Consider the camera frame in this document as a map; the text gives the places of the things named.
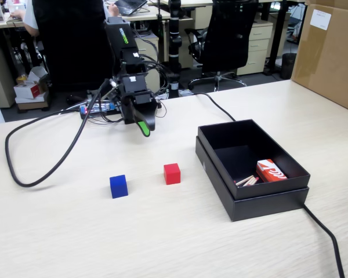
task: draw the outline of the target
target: office chair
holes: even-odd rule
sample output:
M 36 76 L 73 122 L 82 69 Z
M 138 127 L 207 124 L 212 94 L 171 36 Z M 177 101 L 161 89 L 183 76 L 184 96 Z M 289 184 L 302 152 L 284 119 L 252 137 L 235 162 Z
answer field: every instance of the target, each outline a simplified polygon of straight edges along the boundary
M 190 90 L 193 90 L 196 83 L 215 81 L 216 92 L 222 79 L 246 86 L 244 82 L 235 78 L 234 72 L 221 72 L 241 68 L 247 64 L 249 34 L 258 4 L 258 0 L 213 0 L 209 27 L 202 31 L 185 30 L 190 40 L 190 54 L 202 64 L 202 76 L 190 81 Z M 191 42 L 191 33 L 197 39 L 194 43 Z M 215 72 L 215 76 L 207 77 L 206 74 L 212 74 L 211 72 Z
M 52 88 L 97 89 L 112 77 L 102 0 L 32 0 Z

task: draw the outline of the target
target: blue cube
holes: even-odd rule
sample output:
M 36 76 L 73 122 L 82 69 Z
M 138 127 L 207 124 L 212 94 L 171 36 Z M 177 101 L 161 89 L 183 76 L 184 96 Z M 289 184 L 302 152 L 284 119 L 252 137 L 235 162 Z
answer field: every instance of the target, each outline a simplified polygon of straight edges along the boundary
M 125 175 L 118 175 L 110 178 L 112 198 L 128 196 L 128 186 L 126 185 Z

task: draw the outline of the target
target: red and white package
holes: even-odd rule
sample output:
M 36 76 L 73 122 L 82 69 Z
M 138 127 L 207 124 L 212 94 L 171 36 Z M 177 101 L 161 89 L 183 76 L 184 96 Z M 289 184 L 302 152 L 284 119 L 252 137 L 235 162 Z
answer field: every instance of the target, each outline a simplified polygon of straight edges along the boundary
M 258 161 L 256 172 L 264 182 L 282 181 L 287 179 L 284 173 L 271 159 Z

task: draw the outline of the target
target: label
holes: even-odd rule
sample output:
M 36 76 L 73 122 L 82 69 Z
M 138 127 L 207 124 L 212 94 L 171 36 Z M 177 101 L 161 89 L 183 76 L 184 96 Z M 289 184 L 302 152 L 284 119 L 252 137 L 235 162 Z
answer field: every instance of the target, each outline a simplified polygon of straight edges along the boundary
M 322 30 L 327 30 L 330 23 L 331 14 L 322 12 L 320 10 L 313 10 L 311 18 L 311 25 Z

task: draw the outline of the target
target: laptop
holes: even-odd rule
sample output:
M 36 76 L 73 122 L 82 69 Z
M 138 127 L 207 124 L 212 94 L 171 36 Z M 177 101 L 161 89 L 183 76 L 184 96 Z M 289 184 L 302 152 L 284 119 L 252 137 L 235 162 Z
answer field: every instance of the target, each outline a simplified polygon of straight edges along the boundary
M 130 16 L 147 3 L 147 0 L 118 0 L 115 5 L 122 16 Z

